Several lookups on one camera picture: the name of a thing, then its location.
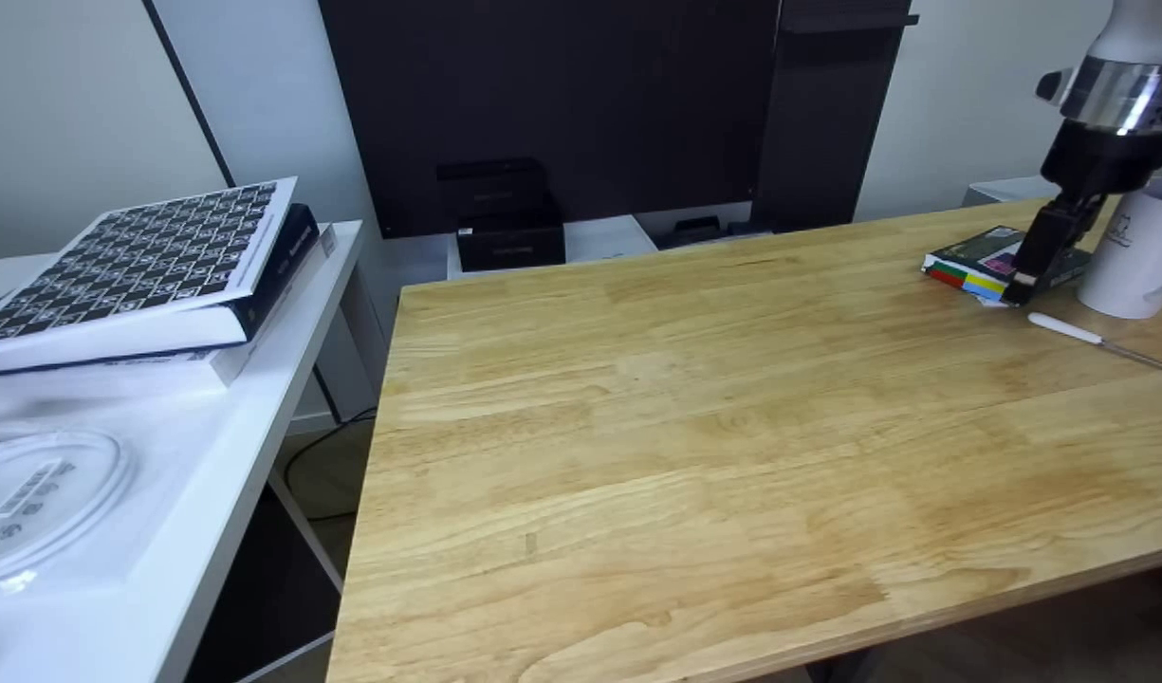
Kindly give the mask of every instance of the wooden table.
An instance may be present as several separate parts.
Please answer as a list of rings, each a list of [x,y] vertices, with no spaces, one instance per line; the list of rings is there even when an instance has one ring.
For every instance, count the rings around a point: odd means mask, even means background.
[[[1162,373],[918,272],[1035,208],[404,289],[328,678],[740,681],[1160,566]]]

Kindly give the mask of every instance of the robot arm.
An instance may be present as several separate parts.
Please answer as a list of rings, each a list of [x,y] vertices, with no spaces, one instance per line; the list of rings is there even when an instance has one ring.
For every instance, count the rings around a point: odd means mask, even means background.
[[[1114,0],[1075,73],[1049,73],[1037,95],[1066,121],[1041,174],[1061,194],[1041,208],[1014,254],[1003,299],[1024,305],[1067,247],[1091,229],[1109,194],[1141,189],[1162,167],[1162,0]]]

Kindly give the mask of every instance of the cable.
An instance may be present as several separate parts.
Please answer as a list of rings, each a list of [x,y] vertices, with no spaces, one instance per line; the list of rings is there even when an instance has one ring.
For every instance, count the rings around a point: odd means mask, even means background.
[[[289,489],[290,496],[294,496],[294,488],[293,486],[290,486],[289,473],[292,469],[294,469],[294,463],[297,462],[297,460],[302,458],[302,455],[307,454],[307,451],[310,451],[313,447],[318,446],[320,444],[327,441],[329,438],[337,436],[337,433],[343,432],[345,427],[351,427],[351,425],[357,424],[359,422],[374,419],[375,416],[371,414],[376,414],[376,411],[378,407],[365,408],[365,410],[360,411],[359,414],[351,416],[351,418],[342,422],[338,425],[335,425],[332,427],[332,431],[324,433],[320,438],[316,438],[315,441],[310,441],[310,444],[308,444],[307,446],[302,446],[302,448],[295,451],[295,453],[290,455],[288,461],[286,461],[285,469],[281,470],[281,482],[286,484],[286,489]],[[345,511],[345,513],[337,513],[337,515],[308,516],[307,522],[328,522],[332,519],[346,518],[346,516],[352,516],[352,515],[357,515],[357,510]]]

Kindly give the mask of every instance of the floor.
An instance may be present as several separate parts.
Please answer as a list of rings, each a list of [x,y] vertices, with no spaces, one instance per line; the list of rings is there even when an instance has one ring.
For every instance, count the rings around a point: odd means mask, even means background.
[[[292,489],[307,516],[354,510],[371,423],[346,427],[299,459]],[[282,468],[316,436],[289,437]],[[351,516],[313,523],[343,570]],[[330,645],[270,671],[263,683],[322,683]],[[897,640],[861,683],[1162,683],[1162,570],[1113,581],[988,618]],[[809,683],[786,670],[753,683]]]

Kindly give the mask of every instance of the mug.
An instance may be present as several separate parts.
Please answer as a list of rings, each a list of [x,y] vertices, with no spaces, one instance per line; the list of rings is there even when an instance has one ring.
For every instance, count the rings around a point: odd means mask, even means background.
[[[1078,300],[1129,319],[1162,310],[1162,178],[1124,195],[1078,287]]]

